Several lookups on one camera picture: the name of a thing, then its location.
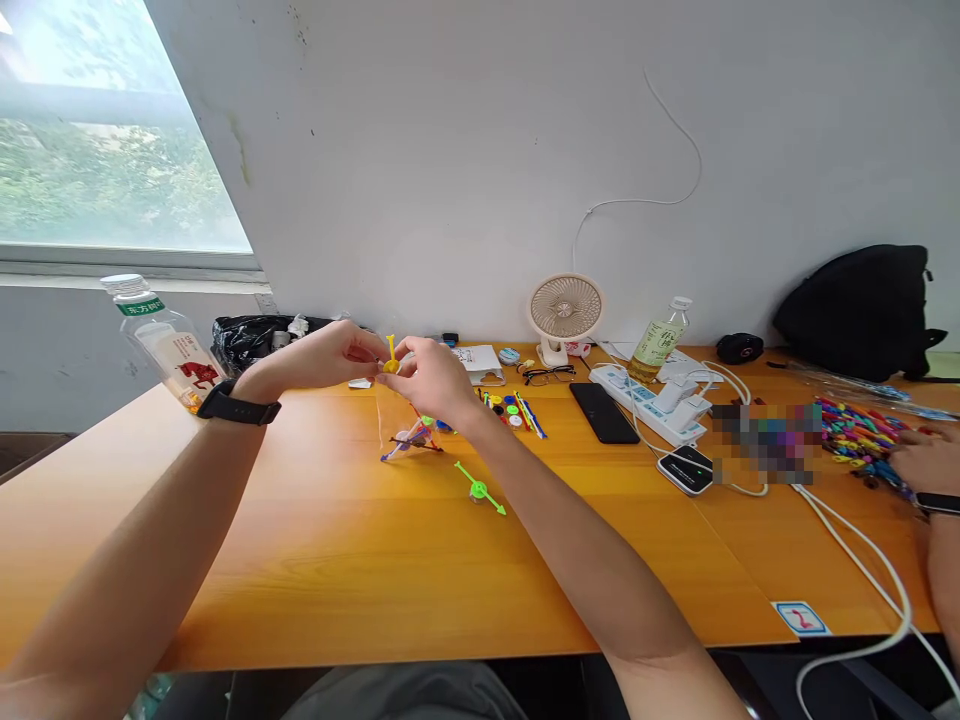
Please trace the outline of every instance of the bottle label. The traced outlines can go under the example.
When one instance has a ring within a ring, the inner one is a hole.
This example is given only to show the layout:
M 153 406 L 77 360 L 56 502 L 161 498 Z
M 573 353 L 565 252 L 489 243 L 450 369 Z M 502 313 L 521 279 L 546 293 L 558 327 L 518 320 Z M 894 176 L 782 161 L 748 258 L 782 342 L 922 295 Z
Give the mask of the bottle label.
M 217 364 L 193 336 L 193 333 L 170 333 L 149 345 L 150 353 L 167 374 L 184 378 L 197 395 L 205 398 L 222 379 Z
M 163 310 L 164 304 L 160 298 L 154 298 L 153 300 L 147 300 L 145 303 L 131 303 L 130 305 L 117 305 L 117 307 L 124 315 L 137 316 L 160 312 Z
M 660 367 L 666 361 L 667 355 L 673 352 L 677 343 L 680 342 L 684 329 L 682 325 L 670 325 L 654 320 L 647 328 L 647 334 L 643 336 L 643 340 L 637 345 L 633 357 L 644 365 Z

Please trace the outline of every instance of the orange table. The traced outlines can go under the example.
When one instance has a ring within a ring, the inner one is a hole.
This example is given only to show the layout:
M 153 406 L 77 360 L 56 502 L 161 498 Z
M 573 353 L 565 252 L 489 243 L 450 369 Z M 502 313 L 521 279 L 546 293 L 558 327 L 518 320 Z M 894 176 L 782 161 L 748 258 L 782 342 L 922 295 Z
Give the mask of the orange table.
M 698 359 L 716 359 L 712 348 L 683 348 Z M 769 404 L 803 404 L 819 390 L 796 375 L 767 366 L 786 356 L 768 352 L 763 359 L 732 368 L 754 396 Z M 610 358 L 599 348 L 590 365 Z M 960 410 L 960 388 L 898 382 L 920 404 Z M 711 391 L 714 404 L 730 402 L 736 392 L 726 383 Z M 918 420 L 902 416 L 916 425 Z M 649 432 L 651 442 L 658 438 Z M 708 456 L 719 438 L 709 432 L 699 443 Z M 928 591 L 924 557 L 927 525 L 904 500 L 886 487 L 866 488 L 849 474 L 849 467 L 827 462 L 825 472 L 809 488 L 871 538 L 890 559 L 910 594 L 915 624 L 938 632 Z M 882 635 L 893 632 L 899 619 L 830 537 L 806 502 L 787 486 L 771 486 L 764 498 L 750 498 L 727 489 L 710 489 L 691 501 L 710 523 L 771 601 L 803 600 L 817 611 L 836 635 Z M 891 597 L 892 582 L 873 552 L 856 536 L 842 530 L 844 540 L 864 561 Z
M 703 503 L 647 450 L 597 442 L 566 386 L 525 395 L 549 439 L 523 441 L 647 559 L 706 644 L 794 640 Z M 296 391 L 283 404 L 163 668 L 596 649 L 509 503 L 502 517 L 467 499 L 457 459 L 503 496 L 462 438 L 385 464 L 373 390 Z M 201 423 L 156 387 L 0 487 L 0 666 Z

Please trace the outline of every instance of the window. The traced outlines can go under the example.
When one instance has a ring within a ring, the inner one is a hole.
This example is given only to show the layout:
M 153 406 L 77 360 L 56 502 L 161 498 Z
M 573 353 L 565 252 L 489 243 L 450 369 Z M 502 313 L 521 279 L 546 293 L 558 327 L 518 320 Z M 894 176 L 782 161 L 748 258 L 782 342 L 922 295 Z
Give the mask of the window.
M 143 0 L 0 0 L 0 260 L 256 269 Z

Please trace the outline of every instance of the black smartwatch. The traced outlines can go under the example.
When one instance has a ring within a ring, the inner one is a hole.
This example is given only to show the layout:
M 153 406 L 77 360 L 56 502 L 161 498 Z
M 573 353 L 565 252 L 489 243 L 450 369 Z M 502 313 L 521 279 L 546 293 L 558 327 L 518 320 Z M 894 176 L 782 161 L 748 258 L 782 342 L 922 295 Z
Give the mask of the black smartwatch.
M 960 515 L 960 497 L 937 493 L 917 493 L 916 505 L 926 513 Z
M 236 384 L 236 380 L 224 380 L 211 390 L 207 399 L 203 401 L 203 405 L 197 410 L 197 417 L 204 420 L 218 417 L 221 420 L 232 420 L 249 425 L 269 425 L 272 423 L 277 413 L 280 412 L 280 403 L 258 405 L 246 400 L 232 398 L 230 393 L 233 392 L 233 386 Z

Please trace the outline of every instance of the power strip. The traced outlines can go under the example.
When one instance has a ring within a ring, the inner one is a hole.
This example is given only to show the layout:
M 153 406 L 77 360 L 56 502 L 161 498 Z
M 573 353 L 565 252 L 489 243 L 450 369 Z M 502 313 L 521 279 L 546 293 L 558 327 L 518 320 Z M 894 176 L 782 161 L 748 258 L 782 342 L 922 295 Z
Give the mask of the power strip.
M 627 375 L 627 371 L 623 368 L 610 366 L 594 368 L 590 371 L 590 382 L 602 386 L 610 397 L 627 409 L 627 412 L 636 412 L 644 425 L 673 447 L 690 445 L 707 431 L 700 423 L 694 423 L 683 432 L 676 432 L 667 427 L 666 422 L 671 413 L 664 413 L 655 408 L 652 401 L 657 396 Z M 631 401 L 630 393 L 633 393 L 635 405 Z

